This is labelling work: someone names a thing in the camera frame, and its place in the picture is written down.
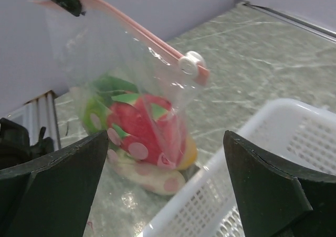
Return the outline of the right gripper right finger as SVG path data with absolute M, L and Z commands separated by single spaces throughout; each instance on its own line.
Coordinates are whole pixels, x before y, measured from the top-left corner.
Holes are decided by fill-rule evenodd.
M 226 163 L 245 236 L 335 236 L 335 176 L 266 151 L 232 131 Z

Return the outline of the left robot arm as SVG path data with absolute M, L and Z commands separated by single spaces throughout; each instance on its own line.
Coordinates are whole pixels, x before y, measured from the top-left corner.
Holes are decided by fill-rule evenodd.
M 72 15 L 84 14 L 80 0 L 51 0 Z M 53 140 L 44 138 L 46 128 L 39 131 L 38 142 L 31 146 L 29 132 L 23 126 L 1 118 L 1 169 L 26 163 L 54 151 Z

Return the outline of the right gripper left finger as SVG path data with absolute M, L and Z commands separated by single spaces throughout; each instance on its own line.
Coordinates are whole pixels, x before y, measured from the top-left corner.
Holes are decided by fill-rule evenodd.
M 97 132 L 1 170 L 1 236 L 83 236 L 108 144 Z

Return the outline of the clear zip top bag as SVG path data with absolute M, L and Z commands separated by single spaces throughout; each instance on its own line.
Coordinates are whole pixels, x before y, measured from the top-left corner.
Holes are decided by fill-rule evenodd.
M 85 236 L 119 236 L 126 210 L 173 197 L 198 171 L 186 108 L 210 73 L 199 53 L 177 51 L 109 3 L 80 2 L 79 17 L 35 4 L 84 130 L 109 139 Z

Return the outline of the white rectangular perforated basket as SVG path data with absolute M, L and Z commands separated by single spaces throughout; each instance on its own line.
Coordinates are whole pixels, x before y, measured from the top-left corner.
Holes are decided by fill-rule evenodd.
M 142 236 L 335 236 L 335 114 L 268 102 Z

